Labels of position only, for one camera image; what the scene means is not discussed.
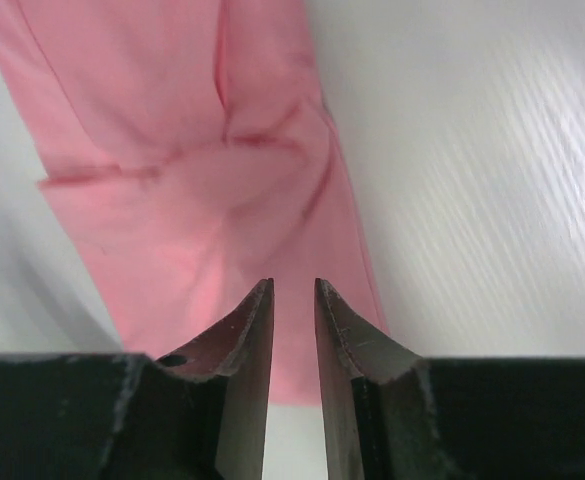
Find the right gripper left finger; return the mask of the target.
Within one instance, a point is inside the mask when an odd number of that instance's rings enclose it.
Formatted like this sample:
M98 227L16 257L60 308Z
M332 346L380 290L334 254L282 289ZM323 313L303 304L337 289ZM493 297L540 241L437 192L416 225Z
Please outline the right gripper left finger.
M0 479L258 479L274 283L173 352L0 355Z

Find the pink t shirt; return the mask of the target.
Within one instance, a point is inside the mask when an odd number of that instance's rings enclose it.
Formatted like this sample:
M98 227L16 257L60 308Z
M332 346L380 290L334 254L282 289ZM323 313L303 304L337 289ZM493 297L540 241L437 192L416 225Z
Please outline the pink t shirt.
M270 397L320 399L313 284L383 315L300 1L0 1L0 71L123 345L275 282Z

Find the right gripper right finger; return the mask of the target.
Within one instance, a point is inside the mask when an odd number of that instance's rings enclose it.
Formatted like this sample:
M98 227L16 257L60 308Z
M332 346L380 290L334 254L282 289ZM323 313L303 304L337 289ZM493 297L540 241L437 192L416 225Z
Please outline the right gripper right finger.
M585 358L432 358L315 283L332 479L585 479Z

